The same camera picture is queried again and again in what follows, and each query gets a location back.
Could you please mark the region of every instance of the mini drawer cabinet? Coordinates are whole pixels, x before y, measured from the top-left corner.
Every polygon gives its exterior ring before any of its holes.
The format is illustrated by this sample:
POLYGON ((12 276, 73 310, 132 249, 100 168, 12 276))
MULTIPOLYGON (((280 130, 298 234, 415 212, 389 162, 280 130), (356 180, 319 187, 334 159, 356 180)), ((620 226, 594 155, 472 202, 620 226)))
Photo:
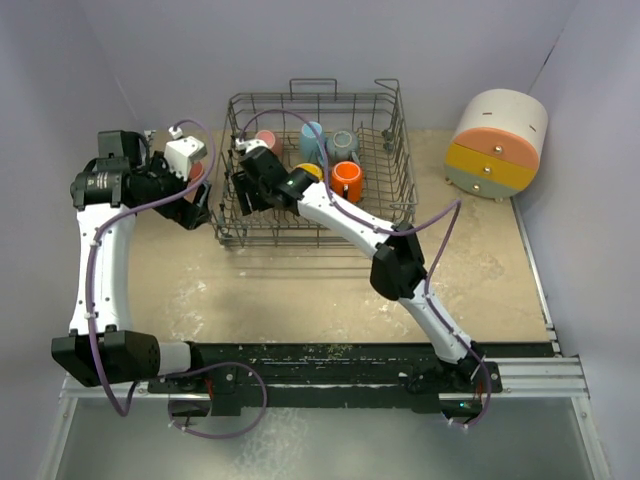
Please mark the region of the mini drawer cabinet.
POLYGON ((524 93, 496 89, 477 95, 449 146, 448 180, 486 198, 524 190, 540 166, 547 122, 542 104, 524 93))

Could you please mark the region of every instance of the beige table surface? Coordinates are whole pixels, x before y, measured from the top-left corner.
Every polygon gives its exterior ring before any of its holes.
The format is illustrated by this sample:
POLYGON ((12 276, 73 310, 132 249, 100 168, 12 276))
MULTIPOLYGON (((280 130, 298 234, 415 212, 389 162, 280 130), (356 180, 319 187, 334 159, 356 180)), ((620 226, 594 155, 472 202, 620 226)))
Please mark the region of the beige table surface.
MULTIPOLYGON (((409 135, 420 195, 416 224, 455 197, 463 200, 434 276, 436 292, 477 341, 548 341, 511 203, 445 184, 442 162, 450 138, 449 131, 409 135)), ((163 139, 159 132, 156 145, 164 145, 163 139)), ((446 227, 443 220, 419 234, 427 264, 446 227)), ((130 255, 135 328, 160 340, 428 341, 400 305, 371 288, 371 264, 355 249, 229 249, 209 225, 186 231, 145 212, 138 216, 130 255)))

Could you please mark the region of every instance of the yellow drawer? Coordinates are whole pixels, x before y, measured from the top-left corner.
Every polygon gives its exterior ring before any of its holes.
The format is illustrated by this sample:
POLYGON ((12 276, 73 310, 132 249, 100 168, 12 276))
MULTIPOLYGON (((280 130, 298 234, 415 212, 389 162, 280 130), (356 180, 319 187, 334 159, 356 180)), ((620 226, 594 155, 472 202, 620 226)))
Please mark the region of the yellow drawer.
POLYGON ((524 190, 536 175, 535 170, 498 160, 457 143, 449 147, 445 163, 516 190, 524 190))

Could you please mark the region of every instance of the white wall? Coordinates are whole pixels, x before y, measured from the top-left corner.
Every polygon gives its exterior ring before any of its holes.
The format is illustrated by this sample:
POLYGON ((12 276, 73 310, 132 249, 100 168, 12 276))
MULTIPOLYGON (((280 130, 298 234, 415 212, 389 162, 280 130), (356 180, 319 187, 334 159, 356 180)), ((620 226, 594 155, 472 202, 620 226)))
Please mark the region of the white wall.
POLYGON ((100 129, 135 127, 74 0, 0 3, 0 477, 35 478, 63 371, 79 241, 69 184, 100 129))
POLYGON ((527 91, 577 0, 81 0, 146 127, 221 127, 239 91, 291 77, 402 83, 410 127, 453 128, 496 87, 527 91))
POLYGON ((550 116, 524 220, 617 478, 640 475, 640 3, 583 0, 532 90, 550 116))

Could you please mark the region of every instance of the metal wire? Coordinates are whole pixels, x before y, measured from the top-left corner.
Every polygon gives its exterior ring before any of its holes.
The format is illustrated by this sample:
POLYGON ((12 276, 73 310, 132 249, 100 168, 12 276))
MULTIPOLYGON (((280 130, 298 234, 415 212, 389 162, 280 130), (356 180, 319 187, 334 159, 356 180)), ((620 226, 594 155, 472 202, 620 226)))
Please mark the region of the metal wire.
MULTIPOLYGON (((358 206, 366 212, 399 222, 413 221, 418 203, 415 177, 404 121, 400 85, 396 79, 375 80, 375 91, 338 91, 337 80, 291 79, 289 91, 239 93, 229 100, 225 130, 219 153, 217 178, 221 195, 212 200, 216 238, 227 246, 344 245, 345 241, 325 227, 288 212, 265 211, 243 216, 231 175, 238 171, 239 157, 231 149, 231 135, 262 110, 280 108, 314 118, 327 137, 332 131, 350 128, 360 141, 358 157, 364 170, 364 189, 358 206)), ((283 140, 281 160, 291 170, 302 163, 298 155, 301 125, 286 121, 285 115, 260 118, 247 132, 274 131, 283 140)))

